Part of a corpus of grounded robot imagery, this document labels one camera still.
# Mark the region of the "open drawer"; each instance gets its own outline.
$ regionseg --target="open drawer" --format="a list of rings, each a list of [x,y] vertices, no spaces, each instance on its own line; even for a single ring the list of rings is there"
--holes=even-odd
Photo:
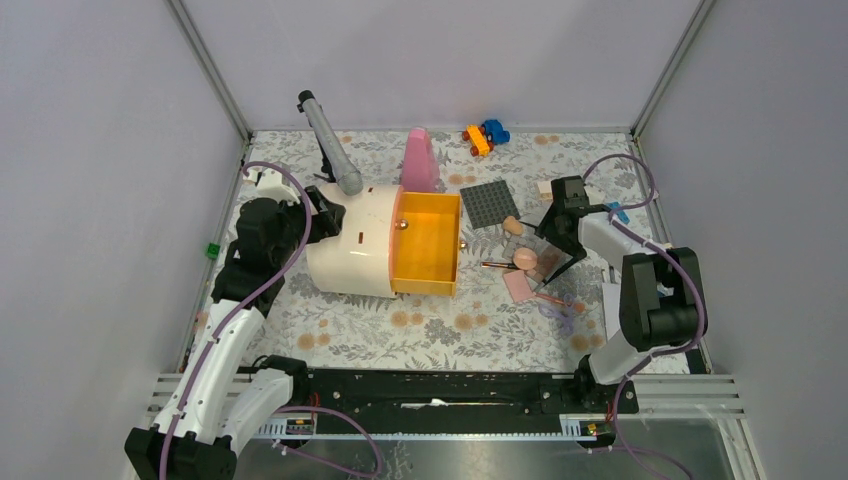
[[[398,293],[456,295],[460,196],[402,192],[391,254],[391,285]]]

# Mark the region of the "white wall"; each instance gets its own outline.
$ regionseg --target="white wall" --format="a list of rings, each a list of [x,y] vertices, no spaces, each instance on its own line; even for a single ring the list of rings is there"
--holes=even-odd
[[[717,2],[643,137],[769,479],[845,478],[846,2]]]
[[[124,472],[239,144],[165,2],[0,1],[0,478]]]
[[[636,120],[698,0],[185,2],[254,129]]]

